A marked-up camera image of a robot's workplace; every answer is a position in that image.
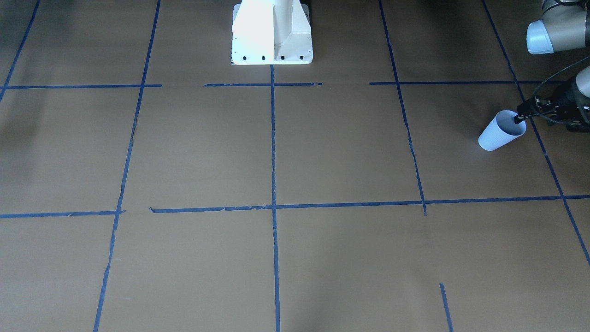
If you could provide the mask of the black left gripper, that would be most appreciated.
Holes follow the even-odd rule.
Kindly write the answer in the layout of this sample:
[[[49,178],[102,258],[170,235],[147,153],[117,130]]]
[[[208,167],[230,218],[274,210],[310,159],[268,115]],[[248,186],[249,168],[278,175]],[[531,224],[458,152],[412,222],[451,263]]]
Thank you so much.
[[[567,111],[572,107],[582,107],[582,93],[574,77],[558,86],[550,97],[542,99],[535,96],[532,103],[518,105],[513,122],[518,125],[537,115],[552,123],[566,123]]]

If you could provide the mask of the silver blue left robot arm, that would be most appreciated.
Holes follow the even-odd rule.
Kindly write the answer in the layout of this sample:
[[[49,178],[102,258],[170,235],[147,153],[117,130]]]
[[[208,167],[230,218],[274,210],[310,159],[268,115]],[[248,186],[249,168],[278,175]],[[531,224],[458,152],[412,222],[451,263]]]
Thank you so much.
[[[590,43],[589,2],[587,0],[544,0],[541,19],[527,28],[526,44],[530,54],[554,54],[586,48]],[[543,81],[533,96],[518,106],[513,121],[540,117],[548,125],[563,125],[571,132],[589,132],[589,68],[561,84],[548,98],[538,90],[554,76]]]

